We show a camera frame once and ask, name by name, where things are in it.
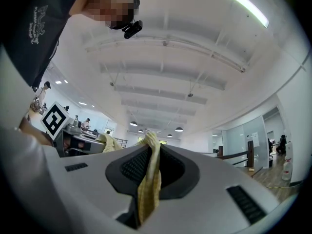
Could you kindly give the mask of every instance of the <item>yellow cloth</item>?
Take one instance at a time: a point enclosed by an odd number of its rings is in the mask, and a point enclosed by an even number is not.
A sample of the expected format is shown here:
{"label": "yellow cloth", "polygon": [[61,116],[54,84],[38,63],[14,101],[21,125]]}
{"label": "yellow cloth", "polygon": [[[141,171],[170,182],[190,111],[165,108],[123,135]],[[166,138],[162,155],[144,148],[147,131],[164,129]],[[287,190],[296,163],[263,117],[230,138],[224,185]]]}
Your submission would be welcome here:
{"label": "yellow cloth", "polygon": [[122,149],[122,146],[118,144],[117,140],[108,134],[100,134],[96,140],[106,143],[103,153],[109,153]]}
{"label": "yellow cloth", "polygon": [[138,194],[138,217],[140,223],[150,216],[159,205],[159,191],[161,186],[161,174],[159,170],[160,143],[154,132],[148,132],[144,139],[137,145],[148,144],[152,149],[152,156],[146,171],[146,175],[137,189]]}

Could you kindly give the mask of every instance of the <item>black t-shirt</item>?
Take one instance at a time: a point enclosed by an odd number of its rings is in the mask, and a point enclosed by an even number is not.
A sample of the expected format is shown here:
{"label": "black t-shirt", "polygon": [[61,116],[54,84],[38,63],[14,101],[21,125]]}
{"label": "black t-shirt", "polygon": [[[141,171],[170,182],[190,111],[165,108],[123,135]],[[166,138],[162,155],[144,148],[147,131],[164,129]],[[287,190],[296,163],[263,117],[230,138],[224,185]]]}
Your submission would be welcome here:
{"label": "black t-shirt", "polygon": [[25,0],[18,13],[11,15],[4,47],[29,86],[39,86],[75,1]]}

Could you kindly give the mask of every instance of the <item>plastic bottle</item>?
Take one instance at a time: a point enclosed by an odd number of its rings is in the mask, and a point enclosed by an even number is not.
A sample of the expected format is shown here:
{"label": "plastic bottle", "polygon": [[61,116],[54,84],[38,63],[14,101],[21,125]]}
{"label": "plastic bottle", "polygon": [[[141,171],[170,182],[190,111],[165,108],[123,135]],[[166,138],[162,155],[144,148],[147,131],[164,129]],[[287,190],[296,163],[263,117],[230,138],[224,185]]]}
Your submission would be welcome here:
{"label": "plastic bottle", "polygon": [[293,164],[292,159],[285,157],[285,162],[283,165],[283,176],[282,180],[290,180],[293,172]]}

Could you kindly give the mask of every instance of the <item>recessed light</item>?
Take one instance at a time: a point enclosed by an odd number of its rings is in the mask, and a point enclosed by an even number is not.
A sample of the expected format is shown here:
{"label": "recessed light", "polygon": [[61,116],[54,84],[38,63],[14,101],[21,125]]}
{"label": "recessed light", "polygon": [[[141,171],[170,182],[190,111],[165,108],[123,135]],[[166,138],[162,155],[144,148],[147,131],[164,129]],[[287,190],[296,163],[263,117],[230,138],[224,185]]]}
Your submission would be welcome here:
{"label": "recessed light", "polygon": [[182,129],[182,127],[177,127],[175,131],[176,132],[183,132],[183,129]]}
{"label": "recessed light", "polygon": [[236,0],[241,5],[243,5],[246,9],[248,9],[254,16],[263,24],[264,27],[268,27],[269,20],[265,17],[265,15],[249,0]]}
{"label": "recessed light", "polygon": [[131,121],[131,122],[130,122],[130,125],[131,125],[131,126],[137,127],[137,123],[136,123],[135,121]]}

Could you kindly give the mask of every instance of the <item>bag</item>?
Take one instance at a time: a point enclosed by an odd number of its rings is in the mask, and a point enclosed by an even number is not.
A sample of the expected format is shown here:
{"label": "bag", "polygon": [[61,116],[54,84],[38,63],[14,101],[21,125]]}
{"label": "bag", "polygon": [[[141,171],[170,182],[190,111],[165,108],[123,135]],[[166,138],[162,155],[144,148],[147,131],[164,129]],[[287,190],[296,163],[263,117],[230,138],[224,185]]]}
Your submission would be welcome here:
{"label": "bag", "polygon": [[35,97],[34,101],[30,104],[30,108],[34,111],[34,112],[38,112],[40,109],[40,100],[39,98],[37,98],[37,96]]}

